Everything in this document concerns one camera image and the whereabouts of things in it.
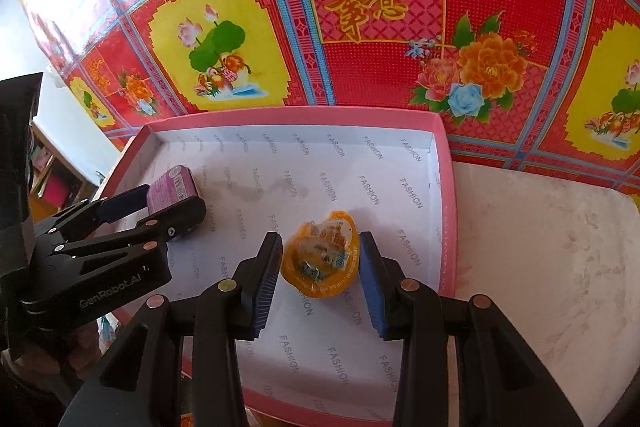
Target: bookshelf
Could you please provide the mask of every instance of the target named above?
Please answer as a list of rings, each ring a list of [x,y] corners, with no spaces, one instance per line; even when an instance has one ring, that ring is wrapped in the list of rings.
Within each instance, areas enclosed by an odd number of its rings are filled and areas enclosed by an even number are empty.
[[[35,123],[32,131],[33,182],[29,206],[33,220],[37,222],[78,201],[91,198],[98,187],[68,162]]]

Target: white surface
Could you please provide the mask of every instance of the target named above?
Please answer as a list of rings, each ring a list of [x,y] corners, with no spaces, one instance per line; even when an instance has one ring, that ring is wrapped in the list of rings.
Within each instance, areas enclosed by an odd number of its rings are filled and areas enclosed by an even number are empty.
[[[257,253],[268,230],[286,240],[303,221],[321,221],[337,209],[350,213],[359,230],[373,232],[381,252],[396,258],[408,276],[438,288],[442,203],[431,133],[305,125],[180,130],[158,137],[166,142],[150,137],[117,192],[152,182],[176,164],[193,171],[208,213],[199,229],[170,245],[173,280],[158,290],[170,299],[199,295],[231,277],[240,260]],[[129,216],[119,229],[142,217]],[[413,250],[402,245],[405,238]],[[133,314],[143,299],[127,310]],[[334,298],[307,299],[280,276],[266,329],[254,343],[238,343],[238,359],[242,384],[258,393],[335,415],[391,419],[401,349],[401,343],[378,338],[359,279]]]
[[[0,79],[46,71],[47,57],[36,44],[18,0],[0,0]],[[38,115],[42,133],[89,181],[99,184],[96,171],[108,174],[118,150],[82,109],[68,87],[58,88],[44,74]]]
[[[640,360],[638,209],[609,188],[526,172],[454,163],[454,177],[456,296],[489,295],[596,427]]]

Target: white table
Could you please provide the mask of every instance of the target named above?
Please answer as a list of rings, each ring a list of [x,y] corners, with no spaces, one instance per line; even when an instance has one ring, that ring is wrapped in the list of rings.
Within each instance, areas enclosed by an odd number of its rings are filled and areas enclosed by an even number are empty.
[[[489,295],[585,427],[597,426],[640,361],[635,204],[608,188],[526,172],[455,163],[454,176],[456,296]]]

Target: purple package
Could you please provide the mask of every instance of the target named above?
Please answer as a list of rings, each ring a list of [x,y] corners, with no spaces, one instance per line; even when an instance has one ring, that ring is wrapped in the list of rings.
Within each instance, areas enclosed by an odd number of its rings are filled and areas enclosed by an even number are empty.
[[[191,171],[184,165],[177,165],[151,184],[146,194],[146,206],[149,214],[155,214],[158,210],[197,195]]]

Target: printed wall covering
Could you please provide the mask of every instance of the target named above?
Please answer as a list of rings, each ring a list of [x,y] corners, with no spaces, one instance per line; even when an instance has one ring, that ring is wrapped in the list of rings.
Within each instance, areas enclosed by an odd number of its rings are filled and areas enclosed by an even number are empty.
[[[263,105],[439,112],[455,160],[640,200],[640,0],[22,0],[122,147]]]

